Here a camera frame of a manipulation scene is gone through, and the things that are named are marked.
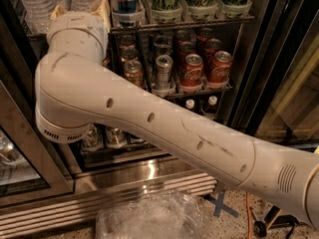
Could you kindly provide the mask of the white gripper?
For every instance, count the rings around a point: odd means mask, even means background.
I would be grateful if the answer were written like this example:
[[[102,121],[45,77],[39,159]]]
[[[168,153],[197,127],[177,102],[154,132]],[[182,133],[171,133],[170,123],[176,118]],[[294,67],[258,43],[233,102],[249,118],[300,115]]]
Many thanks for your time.
[[[101,64],[112,28],[109,0],[92,2],[90,13],[68,12],[65,2],[58,3],[50,16],[52,21],[46,36],[48,52],[76,54]]]

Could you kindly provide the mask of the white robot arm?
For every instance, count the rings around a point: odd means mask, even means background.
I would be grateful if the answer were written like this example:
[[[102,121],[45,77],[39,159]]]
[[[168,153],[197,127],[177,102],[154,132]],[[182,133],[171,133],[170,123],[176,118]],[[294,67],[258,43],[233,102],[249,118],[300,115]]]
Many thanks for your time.
[[[47,42],[35,73],[45,138],[72,143],[94,123],[117,127],[319,228],[319,155],[243,134],[103,67],[108,30],[100,16],[68,11],[51,20]]]

